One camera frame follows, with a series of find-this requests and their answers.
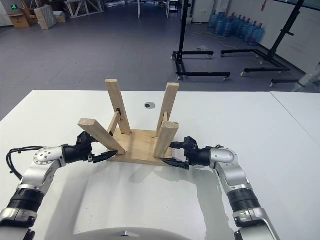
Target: wooden plank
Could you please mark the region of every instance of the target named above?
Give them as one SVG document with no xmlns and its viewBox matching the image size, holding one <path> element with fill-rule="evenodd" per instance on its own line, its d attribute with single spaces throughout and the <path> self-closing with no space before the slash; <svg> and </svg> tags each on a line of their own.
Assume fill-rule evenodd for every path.
<svg viewBox="0 0 320 240">
<path fill-rule="evenodd" d="M 162 122 L 168 122 L 168 112 L 167 111 L 165 111 L 163 114 Z"/>
<path fill-rule="evenodd" d="M 23 15 L 24 15 L 23 13 L 14 13 L 14 14 L 8 14 L 7 16 L 9 18 L 11 18 L 11 17 L 20 17 L 20 16 L 23 16 Z"/>
<path fill-rule="evenodd" d="M 42 12 L 41 8 L 35 8 L 34 13 L 36 15 L 36 18 L 38 19 L 38 23 L 42 30 L 49 30 L 48 23 L 46 22 L 46 18 L 44 16 L 44 13 Z"/>
<path fill-rule="evenodd" d="M 107 149 L 111 151 L 118 150 L 118 155 L 126 153 L 126 150 L 104 129 L 103 126 L 100 125 L 97 120 L 81 118 L 78 125 Z"/>
<path fill-rule="evenodd" d="M 119 113 L 119 111 L 116 111 L 115 113 L 114 113 L 114 116 L 113 116 L 113 118 L 112 118 L 112 120 L 111 120 L 111 123 L 110 123 L 110 125 L 109 125 L 109 128 L 108 128 L 108 133 L 111 135 L 111 136 L 113 136 L 114 135 L 114 133 L 115 133 L 115 130 L 116 130 L 116 128 L 117 128 L 117 125 L 118 125 L 118 123 L 119 123 L 119 121 L 120 121 L 120 113 Z"/>
<path fill-rule="evenodd" d="M 162 123 L 158 141 L 156 142 L 153 156 L 155 158 L 164 158 L 165 154 L 173 141 L 177 131 L 179 129 L 179 124 L 177 122 L 164 121 Z"/>
<path fill-rule="evenodd" d="M 121 134 L 119 128 L 114 132 L 113 138 L 126 149 L 124 155 L 116 155 L 108 159 L 108 161 L 146 164 L 154 166 L 166 166 L 161 159 L 155 158 L 154 151 L 157 143 L 155 137 L 156 131 L 131 129 L 132 133 Z M 165 158 L 172 158 L 172 150 L 169 148 L 165 154 Z"/>
<path fill-rule="evenodd" d="M 166 85 L 160 117 L 159 117 L 158 125 L 156 127 L 156 134 L 155 134 L 156 137 L 158 137 L 159 135 L 165 112 L 167 112 L 167 121 L 169 121 L 170 119 L 172 108 L 174 107 L 175 99 L 177 96 L 178 88 L 179 88 L 179 83 L 168 82 Z"/>
<path fill-rule="evenodd" d="M 124 100 L 122 98 L 120 88 L 118 85 L 118 80 L 116 79 L 106 79 L 105 85 L 108 89 L 109 96 L 112 102 L 112 106 L 114 111 L 120 109 L 121 118 L 119 121 L 119 127 L 122 134 L 131 134 L 130 125 L 126 113 L 126 108 L 124 104 Z"/>
</svg>

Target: blue water bottle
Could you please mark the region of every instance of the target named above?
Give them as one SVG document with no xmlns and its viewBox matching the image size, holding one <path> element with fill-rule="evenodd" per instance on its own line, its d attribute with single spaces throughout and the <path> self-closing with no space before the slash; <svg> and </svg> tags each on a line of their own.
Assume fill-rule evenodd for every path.
<svg viewBox="0 0 320 240">
<path fill-rule="evenodd" d="M 224 25 L 222 36 L 231 37 L 234 30 L 234 26 L 235 26 L 235 13 L 232 13 L 232 15 L 228 18 L 228 20 Z"/>
<path fill-rule="evenodd" d="M 251 18 L 248 18 L 248 20 L 242 25 L 239 38 L 243 39 L 245 37 L 247 29 L 251 26 L 250 21 L 251 21 Z"/>
<path fill-rule="evenodd" d="M 245 32 L 244 37 L 243 37 L 243 41 L 244 42 L 248 42 L 248 40 L 251 37 L 252 33 L 257 28 L 256 24 L 257 24 L 257 21 L 254 21 L 254 23 L 246 29 L 246 32 Z"/>
<path fill-rule="evenodd" d="M 239 22 L 238 27 L 237 27 L 237 29 L 236 29 L 236 31 L 235 31 L 235 35 L 236 35 L 237 37 L 240 37 L 242 27 L 243 27 L 243 25 L 244 25 L 245 23 L 246 23 L 246 17 L 244 16 L 243 19 Z"/>
<path fill-rule="evenodd" d="M 264 35 L 265 30 L 262 28 L 262 23 L 260 23 L 260 26 L 253 31 L 247 43 L 251 46 L 259 45 Z"/>
<path fill-rule="evenodd" d="M 214 11 L 214 13 L 210 16 L 210 20 L 208 24 L 209 28 L 215 28 L 217 26 L 218 17 L 219 15 L 216 14 L 216 11 Z"/>
<path fill-rule="evenodd" d="M 222 18 L 217 22 L 216 24 L 216 29 L 215 29 L 215 34 L 219 34 L 221 35 L 224 31 L 224 28 L 225 28 L 225 24 L 226 24 L 226 18 L 225 18 L 225 15 L 223 14 L 222 15 Z"/>
<path fill-rule="evenodd" d="M 242 21 L 241 17 L 242 17 L 242 15 L 239 15 L 239 17 L 235 19 L 235 23 L 234 23 L 233 33 L 232 34 L 236 34 L 236 31 L 237 31 L 237 28 L 239 26 L 239 23 Z"/>
</svg>

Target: wooden stool leg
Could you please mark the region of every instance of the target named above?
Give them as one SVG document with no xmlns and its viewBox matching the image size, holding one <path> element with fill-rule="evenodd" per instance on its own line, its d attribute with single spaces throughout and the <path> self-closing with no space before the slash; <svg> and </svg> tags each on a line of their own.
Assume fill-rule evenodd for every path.
<svg viewBox="0 0 320 240">
<path fill-rule="evenodd" d="M 155 134 L 156 137 L 159 136 L 161 125 L 165 116 L 165 112 L 166 112 L 166 121 L 169 121 L 170 119 L 172 108 L 174 107 L 175 99 L 177 96 L 178 88 L 179 88 L 179 83 L 168 82 L 166 85 L 160 117 L 159 117 L 158 125 L 156 127 L 156 134 Z"/>
<path fill-rule="evenodd" d="M 81 118 L 78 125 L 88 134 L 95 138 L 99 143 L 107 149 L 118 151 L 118 155 L 123 155 L 126 150 L 104 129 L 103 126 L 95 119 Z"/>
<path fill-rule="evenodd" d="M 120 118 L 121 118 L 121 116 L 120 116 L 119 111 L 116 111 L 116 112 L 114 113 L 114 116 L 113 116 L 113 118 L 112 118 L 112 120 L 111 120 L 111 123 L 110 123 L 110 125 L 109 125 L 109 128 L 108 128 L 108 133 L 109 133 L 111 136 L 113 136 L 113 135 L 115 134 L 115 130 L 116 130 L 117 125 L 118 125 L 118 123 L 119 123 L 119 121 L 120 121 Z"/>
<path fill-rule="evenodd" d="M 176 122 L 166 121 L 162 123 L 158 141 L 155 145 L 154 152 L 153 152 L 153 156 L 155 158 L 161 159 L 165 156 L 178 129 L 179 129 L 179 124 Z"/>
<path fill-rule="evenodd" d="M 106 79 L 105 85 L 108 89 L 114 112 L 116 112 L 118 109 L 120 110 L 121 117 L 119 120 L 119 128 L 121 130 L 121 133 L 131 134 L 131 129 L 130 129 L 127 113 L 126 113 L 126 108 L 120 92 L 118 80 Z"/>
</svg>

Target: robotic arm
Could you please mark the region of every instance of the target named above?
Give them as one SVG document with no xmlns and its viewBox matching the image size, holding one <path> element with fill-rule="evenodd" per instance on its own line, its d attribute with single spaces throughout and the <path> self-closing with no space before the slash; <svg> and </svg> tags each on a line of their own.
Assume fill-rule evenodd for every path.
<svg viewBox="0 0 320 240">
<path fill-rule="evenodd" d="M 93 142 L 96 142 L 96 140 L 88 133 L 83 132 L 77 137 L 74 146 L 65 144 L 58 147 L 43 147 L 34 154 L 31 167 L 23 177 L 15 170 L 13 165 L 9 164 L 12 173 L 20 178 L 21 182 L 7 208 L 0 213 L 0 228 L 18 227 L 26 229 L 27 233 L 24 239 L 32 240 L 35 233 L 30 231 L 29 228 L 35 224 L 38 216 L 37 212 L 54 180 L 56 171 L 67 164 L 78 161 L 99 163 L 118 153 L 118 151 L 108 151 L 95 156 L 92 154 L 91 143 Z"/>
<path fill-rule="evenodd" d="M 209 166 L 217 172 L 229 198 L 235 224 L 240 228 L 234 233 L 235 240 L 280 240 L 234 151 L 220 145 L 199 149 L 197 142 L 189 136 L 184 142 L 172 142 L 170 147 L 184 149 L 186 160 L 165 158 L 165 163 L 187 170 L 194 165 Z"/>
<path fill-rule="evenodd" d="M 11 173 L 21 182 L 7 208 L 0 213 L 0 237 L 5 236 L 6 240 L 34 238 L 35 233 L 30 228 L 35 224 L 42 200 L 59 168 L 77 161 L 98 163 L 117 154 L 117 151 L 108 151 L 95 156 L 92 154 L 93 142 L 96 140 L 83 132 L 77 137 L 74 146 L 65 144 L 59 147 L 38 147 L 31 167 L 23 177 L 10 162 L 11 152 L 7 155 Z M 235 152 L 220 145 L 199 149 L 197 142 L 191 137 L 185 137 L 184 142 L 172 142 L 170 147 L 184 149 L 186 160 L 163 159 L 168 165 L 187 170 L 194 165 L 209 166 L 217 172 L 229 198 L 235 224 L 240 228 L 234 233 L 235 240 L 280 240 L 266 211 L 260 206 L 246 174 L 239 166 Z M 24 148 L 14 149 L 13 152 L 29 151 L 22 149 Z"/>
</svg>

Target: cardboard box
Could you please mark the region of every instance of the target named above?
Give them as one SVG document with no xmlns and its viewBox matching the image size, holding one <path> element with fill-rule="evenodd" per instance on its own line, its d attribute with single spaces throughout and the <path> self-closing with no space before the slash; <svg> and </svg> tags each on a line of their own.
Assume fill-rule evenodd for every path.
<svg viewBox="0 0 320 240">
<path fill-rule="evenodd" d="M 52 11 L 52 7 L 49 5 L 36 8 L 34 13 L 42 30 L 48 30 L 57 24 L 57 19 Z"/>
<path fill-rule="evenodd" d="M 38 24 L 38 19 L 36 15 L 32 15 L 32 12 L 34 10 L 33 8 L 24 8 L 21 10 L 24 12 L 25 16 L 27 17 L 27 20 L 30 25 Z"/>
<path fill-rule="evenodd" d="M 54 11 L 53 14 L 55 15 L 56 21 L 58 23 L 66 22 L 66 14 L 63 11 Z"/>
<path fill-rule="evenodd" d="M 15 29 L 30 28 L 30 23 L 24 12 L 8 14 Z"/>
</svg>

